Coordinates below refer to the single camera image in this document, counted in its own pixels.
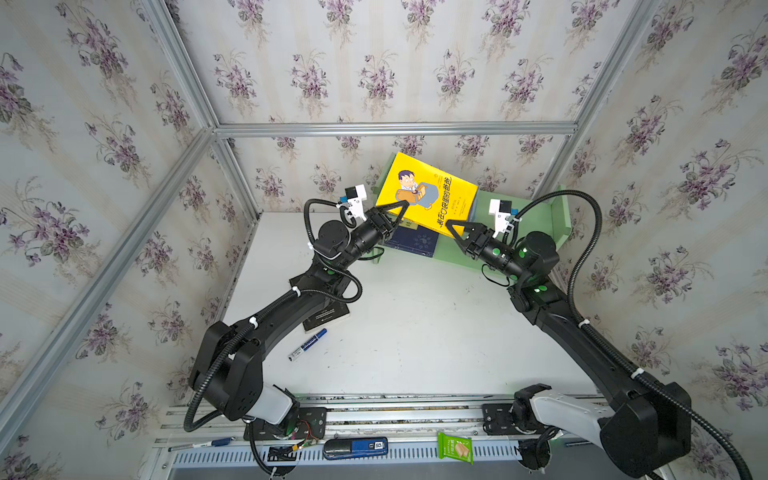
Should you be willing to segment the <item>yellow cartoon book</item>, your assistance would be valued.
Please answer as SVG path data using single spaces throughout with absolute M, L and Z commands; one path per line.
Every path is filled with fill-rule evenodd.
M 404 219 L 447 237 L 447 222 L 466 222 L 478 187 L 404 153 L 397 153 L 382 176 L 376 206 L 405 201 Z

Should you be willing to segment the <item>navy book yellow label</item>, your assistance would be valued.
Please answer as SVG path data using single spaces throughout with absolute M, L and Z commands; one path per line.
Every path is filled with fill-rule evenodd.
M 423 226 L 408 223 L 397 227 L 384 246 L 403 252 L 432 258 L 440 234 Z

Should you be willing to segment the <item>white blue magazine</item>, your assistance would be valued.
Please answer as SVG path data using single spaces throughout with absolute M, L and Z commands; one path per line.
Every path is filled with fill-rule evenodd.
M 467 218 L 467 220 L 469 220 L 470 222 L 475 222 L 476 221 L 475 217 L 476 217 L 476 212 L 477 212 L 478 201 L 479 201 L 479 193 L 477 193 L 475 195 L 475 197 L 473 198 L 473 202 L 472 202 L 472 205 L 471 205 L 471 208 L 470 208 L 470 212 L 469 212 L 469 215 L 468 215 L 468 218 Z

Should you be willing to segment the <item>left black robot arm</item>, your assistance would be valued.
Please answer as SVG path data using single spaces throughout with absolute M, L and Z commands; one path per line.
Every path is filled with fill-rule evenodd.
M 333 302 L 350 304 L 361 298 L 362 284 L 350 266 L 371 259 L 408 209 L 405 201 L 374 206 L 363 212 L 359 225 L 337 219 L 314 230 L 310 214 L 315 203 L 308 200 L 303 210 L 313 257 L 296 283 L 263 309 L 231 325 L 218 321 L 206 330 L 188 379 L 194 394 L 183 421 L 185 431 L 198 430 L 218 417 L 293 423 L 299 403 L 288 390 L 265 385 L 264 360 L 310 316 Z

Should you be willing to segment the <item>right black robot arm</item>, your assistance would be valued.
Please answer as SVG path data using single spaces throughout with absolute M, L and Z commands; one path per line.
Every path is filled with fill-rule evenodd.
M 505 284 L 515 309 L 552 338 L 597 386 L 609 404 L 600 413 L 586 402 L 555 393 L 539 384 L 515 395 L 514 411 L 525 430 L 559 429 L 600 447 L 625 475 L 656 478 L 657 469 L 686 456 L 692 449 L 692 427 L 698 425 L 731 459 L 738 476 L 752 473 L 729 437 L 691 407 L 687 391 L 676 383 L 663 384 L 632 362 L 607 340 L 575 303 L 576 276 L 596 246 L 602 211 L 589 194 L 566 189 L 592 208 L 592 236 L 574 263 L 567 288 L 549 278 L 559 262 L 553 238 L 532 231 L 519 238 L 516 224 L 538 200 L 515 216 L 501 213 L 498 230 L 476 222 L 448 220 L 445 225 L 460 250 L 507 278 Z

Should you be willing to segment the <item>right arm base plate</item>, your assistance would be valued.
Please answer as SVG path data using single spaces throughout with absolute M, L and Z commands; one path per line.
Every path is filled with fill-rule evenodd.
M 481 406 L 483 431 L 489 436 L 538 435 L 549 425 L 539 421 L 532 407 L 520 400 L 511 403 L 486 403 Z

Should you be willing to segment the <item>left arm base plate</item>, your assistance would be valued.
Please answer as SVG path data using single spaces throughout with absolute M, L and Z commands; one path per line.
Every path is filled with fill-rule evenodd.
M 294 408 L 278 424 L 256 419 L 245 427 L 245 441 L 322 440 L 325 436 L 328 410 L 324 407 Z

